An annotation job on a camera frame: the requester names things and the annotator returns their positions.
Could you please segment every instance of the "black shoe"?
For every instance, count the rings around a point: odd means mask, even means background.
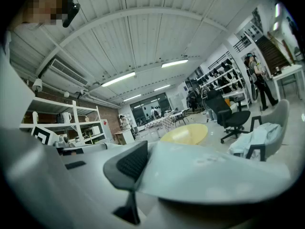
[[[272,106],[276,105],[277,103],[278,103],[278,100],[275,100],[275,101],[273,102],[273,105],[272,105]]]

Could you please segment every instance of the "ceiling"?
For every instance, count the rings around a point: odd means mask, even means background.
[[[10,60],[22,77],[37,77],[54,57],[88,81],[77,85],[47,70],[44,83],[75,93],[81,88],[113,104],[185,80],[248,0],[74,0],[81,10],[68,28],[20,26],[12,33]],[[163,62],[188,58],[179,66]],[[98,87],[128,72],[128,78]]]

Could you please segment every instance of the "brick wall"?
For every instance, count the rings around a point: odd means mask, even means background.
[[[81,99],[76,99],[74,97],[68,97],[64,98],[62,93],[56,92],[54,90],[51,90],[47,87],[43,87],[42,92],[37,94],[37,97],[64,103],[64,104],[72,104],[72,100],[76,101],[76,105],[80,107],[87,107],[87,108],[96,108],[98,106],[100,118],[101,119],[107,119],[109,128],[111,131],[111,134],[113,135],[116,132],[119,132],[121,130],[120,128],[120,122],[118,119],[119,112],[117,109],[112,109],[104,106],[100,106],[98,104],[90,103]],[[55,123],[56,122],[56,115],[53,114],[38,114],[39,116],[39,123]],[[97,117],[97,112],[92,112],[87,115],[90,121],[95,121]],[[85,122],[84,116],[78,116],[79,122]],[[32,119],[32,113],[27,112],[25,114],[24,123],[33,123]]]

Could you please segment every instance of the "glass wall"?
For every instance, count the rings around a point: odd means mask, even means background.
[[[131,104],[130,108],[137,126],[145,125],[153,120],[152,107],[159,112],[161,117],[164,117],[166,110],[171,110],[165,93]]]

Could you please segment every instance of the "yellow round table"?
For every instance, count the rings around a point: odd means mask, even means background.
[[[208,134],[208,128],[203,124],[180,126],[166,133],[160,140],[170,143],[198,145]]]

